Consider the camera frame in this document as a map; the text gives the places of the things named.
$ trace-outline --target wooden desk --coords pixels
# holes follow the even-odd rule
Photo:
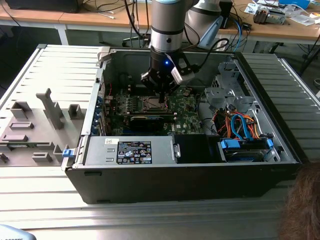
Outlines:
[[[319,24],[313,24],[310,26],[304,26],[303,24],[297,23],[290,18],[287,18],[283,25],[279,24],[256,24],[254,23],[253,15],[244,13],[246,5],[252,3],[250,0],[235,0],[235,8],[239,16],[244,19],[243,21],[252,25],[251,37],[266,37],[266,38],[279,38],[284,39],[285,42],[290,42],[290,40],[317,40],[320,34]],[[320,6],[310,5],[307,10],[320,11]]]
[[[112,3],[114,0],[97,0],[97,4]],[[320,34],[319,25],[304,26],[297,22],[287,19],[284,25],[278,24],[255,24],[253,15],[244,13],[250,0],[234,0],[235,8],[239,16],[244,19],[244,22],[252,24],[252,30],[248,37],[251,41],[266,41],[266,42],[284,42],[284,43],[300,43],[313,44]],[[114,10],[112,15],[115,19],[108,18],[96,12],[89,12],[82,8],[79,13],[62,13],[56,11],[40,11],[40,10],[12,10],[4,2],[5,9],[25,27],[40,27],[57,29],[60,35],[62,44],[68,45],[66,30],[87,30],[87,31],[106,31],[106,32],[129,32],[130,25],[127,12],[124,7]],[[122,5],[119,1],[117,4],[107,5],[102,7],[102,10],[116,8]],[[95,11],[94,2],[86,4],[88,9]],[[149,22],[152,21],[152,8],[148,4]],[[319,6],[311,6],[309,11],[319,11]],[[146,5],[138,4],[139,26],[142,31],[147,29]],[[10,16],[0,6],[0,25],[15,26]],[[219,37],[233,38],[237,34],[237,29],[231,23],[227,29],[220,29]]]

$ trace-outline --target person's hair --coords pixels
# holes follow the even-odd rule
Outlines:
[[[320,163],[304,166],[284,206],[280,240],[320,240]]]

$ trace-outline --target green circuit board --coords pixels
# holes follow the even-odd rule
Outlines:
[[[179,88],[162,104],[156,96],[131,96],[121,90],[113,96],[111,103],[106,118],[110,122],[112,136],[203,134],[196,112],[196,99],[189,89]],[[130,127],[132,118],[161,118],[164,123],[155,132],[137,132]]]

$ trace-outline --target white label sticker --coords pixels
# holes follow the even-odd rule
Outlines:
[[[104,144],[118,144],[119,138],[106,138]]]

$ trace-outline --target power supply label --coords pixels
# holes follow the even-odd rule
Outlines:
[[[152,164],[151,141],[119,141],[118,164]]]

